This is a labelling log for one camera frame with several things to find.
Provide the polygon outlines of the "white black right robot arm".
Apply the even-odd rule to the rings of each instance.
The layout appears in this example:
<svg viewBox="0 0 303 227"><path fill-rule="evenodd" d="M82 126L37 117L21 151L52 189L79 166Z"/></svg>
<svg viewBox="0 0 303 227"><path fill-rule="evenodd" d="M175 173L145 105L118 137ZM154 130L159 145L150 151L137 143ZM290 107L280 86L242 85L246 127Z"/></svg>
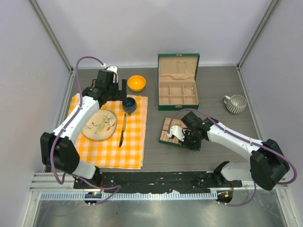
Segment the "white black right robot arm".
<svg viewBox="0 0 303 227"><path fill-rule="evenodd" d="M214 118L202 120L189 112L182 119L187 127L183 144L189 149L199 150L202 140L218 143L247 160L246 163L231 161L214 174L214 182L220 187L231 181L254 181L267 191L272 190L290 170L283 159L279 145L271 139L256 140L244 136Z"/></svg>

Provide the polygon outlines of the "green jewelry tray insert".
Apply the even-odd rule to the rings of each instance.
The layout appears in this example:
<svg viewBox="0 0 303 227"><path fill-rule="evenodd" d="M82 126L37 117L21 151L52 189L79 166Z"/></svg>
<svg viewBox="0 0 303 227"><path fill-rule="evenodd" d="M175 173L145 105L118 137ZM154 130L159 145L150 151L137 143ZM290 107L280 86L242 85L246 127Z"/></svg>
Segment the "green jewelry tray insert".
<svg viewBox="0 0 303 227"><path fill-rule="evenodd" d="M182 144L182 141L175 135L170 135L169 130L173 126L178 126L182 130L188 130L186 125L179 119L173 119L172 123L170 123L171 118L165 117L163 121L163 126L160 132L159 143L172 145L176 147L186 148L185 145Z"/></svg>

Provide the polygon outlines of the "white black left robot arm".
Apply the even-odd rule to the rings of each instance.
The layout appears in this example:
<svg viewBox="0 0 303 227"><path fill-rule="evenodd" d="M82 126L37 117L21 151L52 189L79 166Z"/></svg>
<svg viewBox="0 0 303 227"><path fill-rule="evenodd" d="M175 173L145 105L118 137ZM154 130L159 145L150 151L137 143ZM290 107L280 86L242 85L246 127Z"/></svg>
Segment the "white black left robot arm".
<svg viewBox="0 0 303 227"><path fill-rule="evenodd" d="M51 133L40 138L42 163L52 169L84 178L91 189L100 185L99 169L80 159L76 140L89 119L107 101L125 101L127 81L118 83L118 68L111 66L98 71L95 82L83 90L81 98L64 122Z"/></svg>

